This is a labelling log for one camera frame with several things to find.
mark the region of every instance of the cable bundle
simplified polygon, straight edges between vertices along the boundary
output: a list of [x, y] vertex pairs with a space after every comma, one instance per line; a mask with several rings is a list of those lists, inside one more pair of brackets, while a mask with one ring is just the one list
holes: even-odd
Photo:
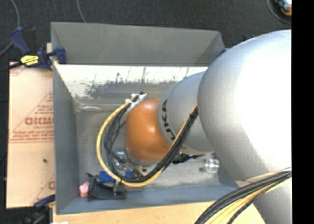
[[[191, 111], [190, 115], [187, 117], [186, 121], [184, 122], [182, 128], [180, 129], [177, 137], [173, 141], [171, 148], [169, 149], [168, 153], [165, 155], [165, 157], [147, 174], [143, 176], [139, 176], [136, 178], [125, 178], [124, 176], [121, 176], [119, 172], [115, 169], [114, 163], [113, 163], [113, 156], [111, 148], [113, 146], [113, 143], [115, 141], [116, 135], [118, 133], [118, 130], [120, 129], [120, 119], [121, 117], [126, 113], [128, 108], [137, 101], [139, 98], [139, 94], [133, 96], [130, 101], [127, 101], [124, 105], [120, 106], [117, 110], [115, 110], [104, 122], [102, 125], [97, 142], [96, 142], [96, 152], [97, 152], [97, 158], [102, 166], [102, 168], [115, 180], [132, 187], [142, 187], [149, 183], [151, 183], [153, 180], [155, 180], [161, 173], [164, 171], [173, 161], [173, 159], [178, 155], [180, 152], [180, 149], [183, 145], [183, 142], [185, 140], [185, 137], [190, 130], [195, 118], [198, 115], [197, 105], [194, 106], [193, 110]], [[106, 127], [110, 124], [109, 130], [105, 136], [105, 149], [107, 154], [107, 160], [110, 166], [110, 169], [105, 165], [102, 156], [101, 156], [101, 142], [102, 142], [102, 135]]]
[[223, 196], [207, 208], [195, 224], [231, 224], [254, 200], [292, 178], [291, 171], [280, 171]]

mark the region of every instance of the yellow cable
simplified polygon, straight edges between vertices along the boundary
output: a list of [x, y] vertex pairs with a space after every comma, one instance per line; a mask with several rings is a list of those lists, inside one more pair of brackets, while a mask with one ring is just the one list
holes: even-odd
[[222, 223], [222, 221], [224, 220], [228, 220], [233, 216], [233, 214], [239, 210], [241, 207], [243, 207], [246, 203], [248, 203], [251, 199], [253, 199], [255, 196], [257, 196], [258, 194], [260, 194], [261, 192], [263, 192], [264, 190], [266, 190], [265, 193], [268, 193], [286, 183], [289, 182], [290, 179], [285, 180], [283, 182], [281, 182], [280, 184], [271, 187], [272, 185], [274, 185], [276, 182], [264, 186], [260, 189], [258, 189], [257, 191], [252, 192], [251, 194], [249, 194], [248, 196], [237, 200], [236, 202], [233, 202], [232, 204], [225, 206], [223, 209], [221, 209], [218, 213], [216, 213], [213, 217], [211, 217], [206, 223], [207, 224], [220, 224]]
[[[100, 165], [102, 166], [102, 168], [105, 170], [105, 172], [110, 176], [112, 177], [113, 179], [127, 185], [127, 186], [130, 186], [130, 187], [142, 187], [142, 186], [146, 186], [148, 185], [149, 183], [151, 183], [152, 181], [154, 181], [160, 174], [161, 172], [164, 170], [164, 167], [162, 167], [158, 172], [156, 172], [151, 178], [149, 178], [148, 180], [146, 181], [143, 181], [143, 182], [138, 182], [138, 183], [134, 183], [134, 182], [128, 182], [128, 181], [125, 181], [123, 180], [122, 178], [118, 177], [117, 175], [115, 175], [113, 172], [111, 172], [111, 170], [105, 165], [104, 161], [103, 161], [103, 158], [102, 158], [102, 155], [101, 155], [101, 142], [102, 142], [102, 135], [103, 135], [103, 132], [105, 130], [105, 128], [107, 127], [107, 125], [109, 124], [109, 122], [119, 113], [121, 112], [124, 108], [126, 108], [128, 105], [130, 104], [130, 101], [126, 102], [125, 104], [121, 105], [117, 110], [115, 110], [107, 119], [106, 121], [103, 123], [99, 133], [98, 133], [98, 137], [97, 137], [97, 141], [96, 141], [96, 153], [97, 153], [97, 158], [98, 158], [98, 161], [100, 163]], [[197, 107], [197, 104], [194, 105], [193, 107], [193, 110], [192, 112], [195, 110], [195, 108]], [[181, 134], [181, 132], [183, 131], [183, 129], [185, 128], [185, 125], [188, 121], [189, 117], [185, 120], [182, 128], [180, 129], [176, 139], [173, 141], [171, 147], [176, 143], [179, 135]]]

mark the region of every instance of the pink object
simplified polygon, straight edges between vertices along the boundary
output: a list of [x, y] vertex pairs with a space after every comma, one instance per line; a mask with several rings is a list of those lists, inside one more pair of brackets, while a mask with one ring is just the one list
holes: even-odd
[[79, 186], [79, 195], [82, 198], [87, 197], [89, 182], [85, 182], [83, 185]]

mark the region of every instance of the blue clamp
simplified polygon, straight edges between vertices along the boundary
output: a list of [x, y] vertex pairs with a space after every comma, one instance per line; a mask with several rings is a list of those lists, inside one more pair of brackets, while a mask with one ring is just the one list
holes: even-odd
[[67, 57], [63, 47], [56, 47], [54, 51], [47, 53], [43, 48], [37, 50], [36, 55], [31, 52], [23, 37], [22, 27], [18, 27], [12, 31], [12, 44], [21, 51], [21, 64], [26, 67], [38, 67], [52, 71], [51, 56], [56, 56], [59, 64], [66, 64]]
[[100, 171], [99, 172], [99, 182], [100, 183], [108, 183], [108, 182], [114, 182], [115, 180], [109, 175], [107, 174], [106, 171]]

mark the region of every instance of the clamp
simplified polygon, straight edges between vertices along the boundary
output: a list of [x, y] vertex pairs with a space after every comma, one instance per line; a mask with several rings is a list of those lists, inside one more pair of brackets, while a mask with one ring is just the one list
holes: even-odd
[[52, 56], [56, 56], [54, 62], [59, 64], [66, 64], [67, 57], [63, 47], [56, 47], [52, 52], [47, 53], [45, 48], [39, 48], [34, 50], [33, 37], [28, 37], [26, 43], [23, 37], [22, 27], [16, 28], [10, 35], [12, 44], [21, 51], [21, 59], [18, 65], [24, 65], [26, 67], [39, 67], [52, 71]]

